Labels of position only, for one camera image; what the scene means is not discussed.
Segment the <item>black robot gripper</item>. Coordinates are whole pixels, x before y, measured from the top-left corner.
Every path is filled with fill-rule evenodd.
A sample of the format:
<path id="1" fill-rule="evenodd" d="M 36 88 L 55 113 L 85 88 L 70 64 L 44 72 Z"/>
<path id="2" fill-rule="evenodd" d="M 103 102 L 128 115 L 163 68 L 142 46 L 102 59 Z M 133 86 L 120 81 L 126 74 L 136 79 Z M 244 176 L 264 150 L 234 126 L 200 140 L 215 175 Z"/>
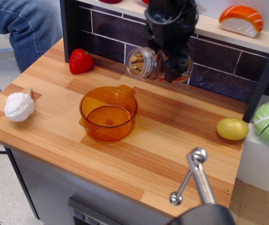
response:
<path id="1" fill-rule="evenodd" d="M 164 76 L 168 83 L 185 83 L 189 79 L 187 41 L 195 29 L 195 9 L 181 9 L 164 18 L 145 11 L 144 35 L 149 46 L 162 49 L 168 57 L 164 61 Z"/>

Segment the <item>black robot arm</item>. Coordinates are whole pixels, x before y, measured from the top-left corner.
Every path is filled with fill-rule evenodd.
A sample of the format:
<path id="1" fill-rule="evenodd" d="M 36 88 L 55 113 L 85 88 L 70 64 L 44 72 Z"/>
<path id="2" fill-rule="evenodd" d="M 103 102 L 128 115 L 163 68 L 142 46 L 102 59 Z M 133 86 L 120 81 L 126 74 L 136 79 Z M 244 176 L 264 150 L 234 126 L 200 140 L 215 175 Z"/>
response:
<path id="1" fill-rule="evenodd" d="M 145 17 L 144 35 L 150 47 L 168 57 L 164 72 L 171 83 L 189 71 L 187 42 L 198 22 L 197 6 L 194 0 L 150 0 Z"/>

